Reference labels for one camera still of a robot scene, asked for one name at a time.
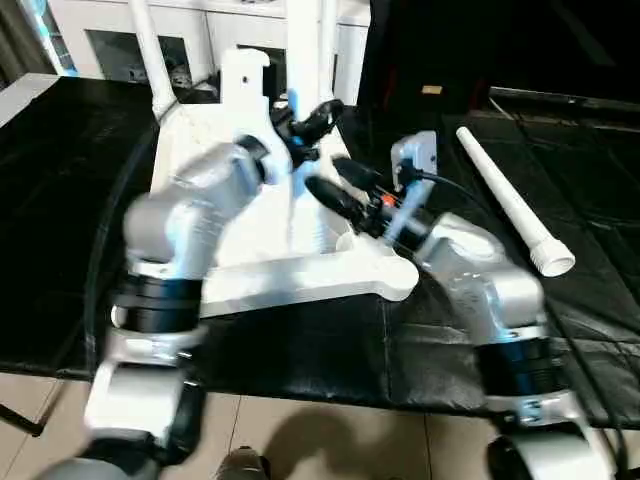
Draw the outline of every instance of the white pole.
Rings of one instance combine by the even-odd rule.
[[[568,272],[576,262],[573,253],[564,243],[551,235],[469,129],[460,127],[456,135],[511,223],[529,247],[531,261],[540,273],[545,277],[556,277]]]
[[[319,0],[287,0],[287,93],[296,120],[320,103]]]
[[[146,0],[129,0],[133,22],[136,27],[138,45],[147,70],[149,85],[153,92],[153,113],[156,118],[162,115],[176,101],[171,89],[171,81],[164,63],[160,42],[156,36],[151,10]]]
[[[331,100],[333,95],[333,64],[335,59],[338,0],[322,0],[320,22],[320,97]]]

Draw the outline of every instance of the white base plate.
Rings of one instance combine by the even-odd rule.
[[[284,148],[275,143],[268,112],[260,113],[265,104],[256,101],[249,108],[246,102],[247,95],[241,116],[237,106],[225,103],[183,105],[170,114],[160,130],[152,191],[189,160],[249,127],[247,133],[270,151]],[[322,140],[320,151],[315,171],[339,182],[331,158],[348,151],[337,129]],[[400,301],[411,293],[418,271],[410,261],[369,237],[356,237],[344,219],[308,192],[293,200],[293,188],[291,178],[266,185],[225,228],[217,266],[203,286],[201,316],[364,293]]]

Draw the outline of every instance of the black cable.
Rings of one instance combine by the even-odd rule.
[[[209,81],[209,78],[205,78],[197,82],[191,87],[184,99],[187,99],[188,95],[193,93],[199,86]],[[82,319],[85,328],[86,368],[90,376],[94,375],[98,366],[96,345],[97,284],[100,274],[100,265],[102,264],[102,257],[104,256],[109,232],[113,226],[113,217],[122,195],[131,179],[131,175],[133,175],[133,172],[137,169],[140,161],[144,158],[144,153],[147,148],[152,144],[156,131],[159,130],[159,125],[179,102],[180,100],[176,98],[157,118],[157,120],[153,119],[149,123],[149,126],[139,137],[131,151],[131,154],[124,165],[120,168],[118,176],[116,177],[116,180],[111,187],[111,191],[109,192],[109,196],[107,197],[107,201],[105,202],[105,207],[102,210],[100,223],[98,224],[91,248],[91,254],[89,255],[89,265],[87,267],[87,276],[84,284],[84,302],[82,311]]]
[[[575,340],[571,336],[571,334],[567,331],[564,324],[560,320],[560,317],[556,314],[555,310],[551,307],[551,304],[547,301],[545,302],[545,308],[547,310],[548,317],[555,324],[556,328],[560,332],[560,334],[567,341],[567,345],[569,345],[569,349],[573,357],[576,359],[576,362],[580,366],[580,369],[584,373],[585,377],[587,377],[587,381],[589,382],[593,392],[595,393],[600,405],[602,405],[603,410],[609,417],[609,422],[611,422],[615,433],[616,439],[618,441],[618,451],[615,455],[616,468],[618,470],[616,478],[619,480],[625,480],[629,477],[629,452],[627,450],[627,442],[624,439],[624,435],[622,433],[622,427],[620,426],[620,421],[618,419],[617,414],[615,413],[613,407],[611,406],[611,402],[607,398],[606,394],[602,390],[600,383],[595,377],[593,370],[591,370],[591,366],[584,358],[584,355],[578,348],[575,343]]]
[[[456,183],[453,180],[449,180],[448,178],[441,177],[440,175],[427,173],[422,170],[416,170],[416,174],[419,175],[420,178],[423,178],[425,180],[430,180],[434,183],[438,183],[440,185],[446,185],[448,187],[453,188],[458,193],[462,194],[465,198],[471,200],[478,208],[480,208],[480,210],[482,210],[485,213],[485,215],[487,216],[493,215],[493,212],[489,210],[489,207],[487,207],[478,197],[476,197],[473,193],[471,193],[469,190],[464,188],[459,183]]]
[[[524,139],[525,147],[527,148],[529,153],[533,155],[535,158],[536,155],[530,146],[530,143],[533,143],[532,139],[529,136],[528,132],[526,131],[521,117],[520,119],[518,119],[515,116],[508,114],[501,108],[499,108],[499,110],[503,114],[505,114],[507,118],[513,121],[514,125],[516,126],[516,128],[518,129],[518,131],[520,132],[520,134]],[[602,387],[600,386],[600,383],[598,382],[593,371],[591,370],[591,367],[589,366],[588,362],[584,358],[584,355],[578,349],[578,346],[576,345],[573,337],[571,336],[571,334],[569,334],[567,329],[564,327],[562,321],[560,320],[559,315],[556,314],[555,310],[553,309],[553,307],[548,301],[545,301],[545,308],[547,310],[547,314],[549,318],[553,321],[556,328],[558,329],[558,332],[565,339],[565,341],[567,342],[567,345],[569,345],[569,349],[571,350],[573,357],[576,359],[578,366],[584,373],[585,377],[587,378],[587,381],[591,386],[591,389],[595,393],[598,401],[600,402],[600,405],[602,406],[603,410],[607,414],[610,424],[613,426],[613,429],[616,434],[617,443],[618,443],[617,451],[613,449],[613,445],[611,445],[611,442],[609,441],[608,437],[604,433],[603,433],[604,435],[603,439],[606,439],[605,443],[608,445],[608,448],[610,448],[610,451],[612,452],[612,457],[615,459],[615,464],[617,469],[616,478],[618,478],[619,480],[627,480],[630,478],[629,452],[627,450],[627,443],[622,433],[622,427],[620,425],[620,420],[618,418],[618,415],[616,414],[615,410],[611,406],[611,403],[606,397]]]

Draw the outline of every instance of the black cloth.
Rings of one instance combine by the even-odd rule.
[[[149,106],[145,87],[61,79],[0,129],[0,370],[87,379],[81,309],[88,252],[110,184],[152,121]],[[623,426],[640,428],[638,134],[532,123],[525,126],[525,139],[506,119],[433,114],[420,124],[401,125],[357,111],[349,111],[340,127],[352,156],[387,177],[391,144],[435,128],[440,173],[492,202],[457,146],[454,129],[460,124],[472,129],[575,253],[571,272],[543,280],[546,293]],[[125,200],[148,188],[154,147]],[[454,191],[437,187],[428,214],[445,210],[495,232],[528,268],[527,252],[504,218],[487,219]],[[121,239],[113,232],[100,282],[104,305],[121,262]],[[361,295],[205,321],[211,329],[202,366],[210,390],[486,413],[463,325],[426,276],[399,303]],[[609,425],[566,343],[552,334],[590,420]]]

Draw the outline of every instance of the floor tile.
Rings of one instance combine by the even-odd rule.
[[[229,452],[240,397],[213,393],[207,397],[207,413],[198,450],[183,465],[168,469],[163,480],[211,478]]]
[[[485,452],[496,432],[488,421],[428,415],[426,425],[432,480],[489,479]]]
[[[68,382],[44,433],[29,438],[16,457],[6,480],[32,479],[46,467],[69,458],[86,446],[83,415],[89,385]],[[207,479],[229,451],[239,396],[210,394],[198,451],[183,465],[168,469],[163,479]]]
[[[274,480],[428,478],[419,414],[242,397],[232,448],[242,445],[269,459]]]
[[[26,375],[0,374],[0,402],[30,420],[38,420],[40,409],[56,380]],[[0,478],[4,478],[28,435],[0,421]]]
[[[32,479],[49,465],[71,457],[86,445],[84,406],[89,394],[85,382],[60,382],[52,395],[53,410],[42,435],[28,437],[6,480]]]

